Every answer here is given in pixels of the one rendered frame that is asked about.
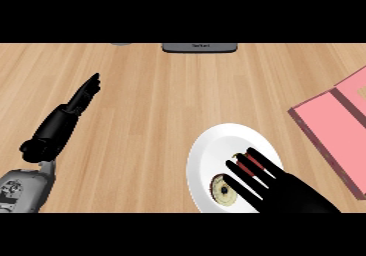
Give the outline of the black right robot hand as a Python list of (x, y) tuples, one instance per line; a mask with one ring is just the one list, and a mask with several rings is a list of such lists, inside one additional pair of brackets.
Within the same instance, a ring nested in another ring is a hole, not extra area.
[(230, 160), (226, 161), (226, 166), (257, 195), (229, 175), (225, 175), (223, 179), (260, 213), (340, 213), (316, 190), (287, 173), (253, 147), (247, 149), (247, 153), (263, 166), (260, 168), (244, 154), (236, 154), (236, 159), (253, 175)]

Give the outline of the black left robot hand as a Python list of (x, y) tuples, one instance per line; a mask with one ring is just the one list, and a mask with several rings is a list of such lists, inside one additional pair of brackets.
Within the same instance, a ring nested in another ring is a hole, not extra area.
[(52, 161), (65, 148), (78, 118), (101, 90), (99, 74), (95, 74), (78, 88), (67, 104), (61, 104), (46, 117), (34, 135), (19, 148), (30, 163)]

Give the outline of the white oval plate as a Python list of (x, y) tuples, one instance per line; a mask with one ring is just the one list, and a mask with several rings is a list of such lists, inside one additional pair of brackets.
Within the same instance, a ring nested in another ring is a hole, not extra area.
[(210, 184), (216, 175), (227, 174), (256, 192), (226, 167), (226, 161), (235, 161), (233, 155), (245, 153), (253, 147), (279, 168), (284, 168), (278, 152), (263, 137), (250, 127), (225, 123), (213, 126), (198, 137), (188, 158), (186, 178), (192, 199), (201, 212), (205, 213), (256, 213), (250, 203), (241, 196), (230, 206), (219, 204), (211, 196)]

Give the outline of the pink cardboard box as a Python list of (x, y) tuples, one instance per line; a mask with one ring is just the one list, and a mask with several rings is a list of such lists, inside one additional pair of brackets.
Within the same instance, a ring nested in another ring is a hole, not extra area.
[(288, 113), (359, 200), (366, 200), (366, 66)]

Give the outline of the round beige food slice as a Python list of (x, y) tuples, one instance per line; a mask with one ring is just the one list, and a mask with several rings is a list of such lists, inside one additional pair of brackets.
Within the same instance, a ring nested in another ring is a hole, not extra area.
[(238, 199), (238, 193), (225, 182), (223, 179), (225, 175), (219, 174), (213, 177), (211, 184), (210, 184), (210, 193), (214, 201), (229, 207), (235, 204)]

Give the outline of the dark grey appliance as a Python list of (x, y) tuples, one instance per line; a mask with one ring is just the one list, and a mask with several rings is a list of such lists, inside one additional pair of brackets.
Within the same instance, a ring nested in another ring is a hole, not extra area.
[(163, 50), (168, 53), (232, 53), (236, 43), (164, 43)]

